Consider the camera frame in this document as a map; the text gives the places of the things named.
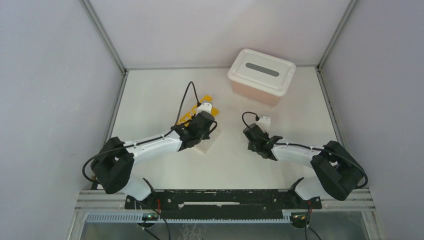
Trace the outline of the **pink plastic bin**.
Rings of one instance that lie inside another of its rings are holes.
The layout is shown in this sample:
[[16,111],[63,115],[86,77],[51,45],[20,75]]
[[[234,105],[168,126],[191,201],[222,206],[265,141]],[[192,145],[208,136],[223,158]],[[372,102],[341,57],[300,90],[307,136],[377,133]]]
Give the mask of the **pink plastic bin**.
[[231,87],[232,91],[238,95],[272,107],[276,106],[281,99],[281,96],[276,96],[235,81],[231,82]]

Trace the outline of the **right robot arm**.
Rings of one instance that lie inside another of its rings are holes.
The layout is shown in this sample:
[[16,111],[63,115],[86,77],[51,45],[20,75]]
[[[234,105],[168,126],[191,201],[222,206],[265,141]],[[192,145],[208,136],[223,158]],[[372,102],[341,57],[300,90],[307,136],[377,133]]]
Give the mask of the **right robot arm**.
[[305,146],[284,141],[281,136],[269,137],[256,123],[247,126],[243,134],[248,140],[248,150],[264,159],[287,161],[313,169],[315,175],[300,178],[289,194],[289,203],[302,208],[315,197],[330,196],[344,201],[361,181],[368,178],[358,162],[336,141],[323,146]]

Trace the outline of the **white plastic bin lid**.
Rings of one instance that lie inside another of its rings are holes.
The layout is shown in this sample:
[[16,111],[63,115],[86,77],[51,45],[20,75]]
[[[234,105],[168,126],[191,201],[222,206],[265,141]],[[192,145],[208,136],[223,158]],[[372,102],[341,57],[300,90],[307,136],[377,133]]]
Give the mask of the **white plastic bin lid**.
[[236,57],[227,76],[235,83],[282,97],[296,68],[293,62],[245,48]]

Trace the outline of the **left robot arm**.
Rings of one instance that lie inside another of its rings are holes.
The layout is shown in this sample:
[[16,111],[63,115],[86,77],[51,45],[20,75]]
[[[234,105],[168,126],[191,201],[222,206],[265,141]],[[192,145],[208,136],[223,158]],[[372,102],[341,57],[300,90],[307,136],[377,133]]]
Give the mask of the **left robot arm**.
[[156,203],[148,181],[136,179],[133,168],[141,162],[168,153],[177,153],[208,140],[218,123],[206,111],[172,126],[170,131],[147,140],[122,141],[110,138],[98,154],[89,159],[90,168],[106,194],[123,193],[135,198],[143,208]]

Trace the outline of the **yellow test tube rack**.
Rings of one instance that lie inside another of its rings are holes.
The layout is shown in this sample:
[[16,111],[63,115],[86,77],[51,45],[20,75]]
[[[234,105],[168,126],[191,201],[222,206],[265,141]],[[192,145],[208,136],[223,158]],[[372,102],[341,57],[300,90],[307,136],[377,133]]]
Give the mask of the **yellow test tube rack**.
[[194,106],[188,108],[186,112],[183,112],[183,115],[179,118],[177,123],[183,124],[201,112],[207,112],[213,117],[216,117],[219,114],[219,110],[212,105],[212,101],[213,98],[211,96],[205,95],[200,100],[200,106],[195,103]]

